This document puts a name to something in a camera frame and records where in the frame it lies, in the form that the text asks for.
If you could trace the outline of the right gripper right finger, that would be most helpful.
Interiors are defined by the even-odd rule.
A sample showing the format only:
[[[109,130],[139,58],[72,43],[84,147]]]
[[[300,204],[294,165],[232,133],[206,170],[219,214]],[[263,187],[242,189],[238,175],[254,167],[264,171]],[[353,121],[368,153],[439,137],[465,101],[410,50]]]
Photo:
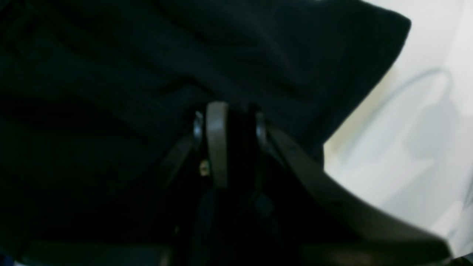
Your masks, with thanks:
[[[353,195],[333,180],[289,135],[255,113],[257,143],[263,153],[282,160],[284,177],[302,196],[290,211],[313,215],[315,236],[297,244],[306,266],[428,266],[448,262],[451,252],[441,238],[396,219]]]

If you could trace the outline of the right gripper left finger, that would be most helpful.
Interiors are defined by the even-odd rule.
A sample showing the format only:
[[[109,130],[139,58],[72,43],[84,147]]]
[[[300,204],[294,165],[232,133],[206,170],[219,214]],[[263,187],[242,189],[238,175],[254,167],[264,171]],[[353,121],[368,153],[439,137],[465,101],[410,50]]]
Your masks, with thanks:
[[[206,109],[208,161],[216,188],[228,187],[228,112],[225,102],[211,102]]]

